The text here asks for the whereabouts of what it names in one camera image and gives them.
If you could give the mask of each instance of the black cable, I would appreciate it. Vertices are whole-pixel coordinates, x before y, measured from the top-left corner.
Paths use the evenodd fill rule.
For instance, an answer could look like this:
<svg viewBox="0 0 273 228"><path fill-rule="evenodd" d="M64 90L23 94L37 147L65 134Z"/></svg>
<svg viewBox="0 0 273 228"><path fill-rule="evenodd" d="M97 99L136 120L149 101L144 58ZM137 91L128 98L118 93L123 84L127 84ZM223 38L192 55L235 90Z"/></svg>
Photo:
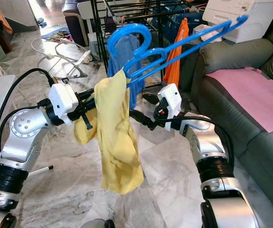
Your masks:
<svg viewBox="0 0 273 228"><path fill-rule="evenodd" d="M5 96L4 98L4 101L1 105L1 108L0 108L0 120L1 120L1 116L2 116L2 113L4 111L4 108L9 100L9 97L11 95L11 93L13 92L15 86L17 86L17 84L22 80L24 79L26 76L28 76L29 74L33 73L33 72L36 72L36 71L39 71L39 72L43 72L45 74L45 76L47 77L47 80L49 82L49 85L52 86L55 82L53 80L53 77L51 76L51 74L46 71L46 70L43 70L43 69L40 69L40 68L33 68L31 70L28 70L26 73L24 73L23 75L21 75L13 84L12 86L10 87L7 95Z"/></svg>
<svg viewBox="0 0 273 228"><path fill-rule="evenodd" d="M38 108L38 106L31 106L31 107L23 107L23 108L18 108L12 112L10 112L2 121L1 125L0 125L0 151L1 151L1 138L2 138L2 132L4 129L5 124L7 123L8 119L11 118L11 116L13 116L16 112L19 112L20 110L23 109L34 109L34 108Z"/></svg>
<svg viewBox="0 0 273 228"><path fill-rule="evenodd" d="M154 119L160 122L171 122L171 121L177 121L177 120L201 120L205 121L211 124L214 124L218 128L222 130L222 132L225 135L226 144L228 145L228 163L231 165L232 169L234 168L234 148L233 148L233 142L231 140L231 137L226 129L224 129L221 125L218 123L212 121L211 119L200 117L200 116L182 116L177 118L171 118L171 119L162 119L158 116L157 109L154 111Z"/></svg>

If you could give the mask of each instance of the wall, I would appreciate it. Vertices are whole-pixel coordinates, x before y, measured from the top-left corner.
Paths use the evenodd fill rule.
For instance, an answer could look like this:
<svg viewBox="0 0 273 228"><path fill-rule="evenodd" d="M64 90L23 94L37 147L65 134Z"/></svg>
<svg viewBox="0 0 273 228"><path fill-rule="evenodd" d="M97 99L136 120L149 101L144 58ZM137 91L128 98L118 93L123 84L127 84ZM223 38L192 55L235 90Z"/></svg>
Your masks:
<svg viewBox="0 0 273 228"><path fill-rule="evenodd" d="M36 22L27 0L0 0L3 15L24 26L36 26Z"/></svg>

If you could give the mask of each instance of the black metal rack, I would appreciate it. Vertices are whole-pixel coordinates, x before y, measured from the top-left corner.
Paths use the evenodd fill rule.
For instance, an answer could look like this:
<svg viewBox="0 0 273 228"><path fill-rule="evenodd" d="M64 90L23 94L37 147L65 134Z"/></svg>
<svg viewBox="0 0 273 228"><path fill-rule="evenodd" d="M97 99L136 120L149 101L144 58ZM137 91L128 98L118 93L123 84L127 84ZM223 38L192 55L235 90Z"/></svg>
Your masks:
<svg viewBox="0 0 273 228"><path fill-rule="evenodd" d="M98 51L100 57L102 57L105 70L108 68L108 57L105 47L106 39L112 34L112 31L106 31L106 20L112 18L114 27L118 28L122 24L128 23L142 23L148 26L151 31L158 33L158 45L163 47L163 34L161 25L161 16L173 15L183 13L184 10L177 10L171 12L161 12L161 6L178 6L186 5L186 8L190 8L191 5L186 0L136 0L130 3L121 3L124 0L90 0L93 16L95 31L97 36ZM104 3L106 7L98 9L98 4ZM157 17L157 28L147 21L148 18ZM163 81L164 72L161 70L161 85Z"/></svg>

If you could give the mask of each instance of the purple chair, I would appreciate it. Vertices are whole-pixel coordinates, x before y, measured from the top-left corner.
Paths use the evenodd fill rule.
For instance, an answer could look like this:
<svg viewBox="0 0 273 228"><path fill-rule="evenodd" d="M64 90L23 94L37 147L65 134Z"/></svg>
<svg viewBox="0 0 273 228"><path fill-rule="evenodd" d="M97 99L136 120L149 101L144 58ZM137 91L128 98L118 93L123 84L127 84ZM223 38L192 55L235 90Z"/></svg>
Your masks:
<svg viewBox="0 0 273 228"><path fill-rule="evenodd" d="M81 46L89 46L88 26L79 13L77 4L88 0L66 0L62 12L65 16L68 29L75 43Z"/></svg>

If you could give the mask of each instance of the blue cloth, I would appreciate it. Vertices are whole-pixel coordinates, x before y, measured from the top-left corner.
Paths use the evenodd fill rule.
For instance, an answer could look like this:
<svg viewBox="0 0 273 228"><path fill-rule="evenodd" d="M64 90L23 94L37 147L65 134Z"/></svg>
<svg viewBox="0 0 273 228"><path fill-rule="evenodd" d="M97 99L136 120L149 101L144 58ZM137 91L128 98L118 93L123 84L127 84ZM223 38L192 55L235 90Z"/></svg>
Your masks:
<svg viewBox="0 0 273 228"><path fill-rule="evenodd" d="M124 67L124 65L133 57L133 51L139 47L138 39L133 35L127 35L121 38L116 44L117 57L114 58L110 56L109 58L109 67L108 67L108 77L112 77L115 75L120 69ZM137 62L134 64L129 73L139 70L141 68L141 62ZM129 107L131 109L135 108L137 104L137 95L142 91L145 87L145 82L138 82L130 87L130 99L129 99Z"/></svg>

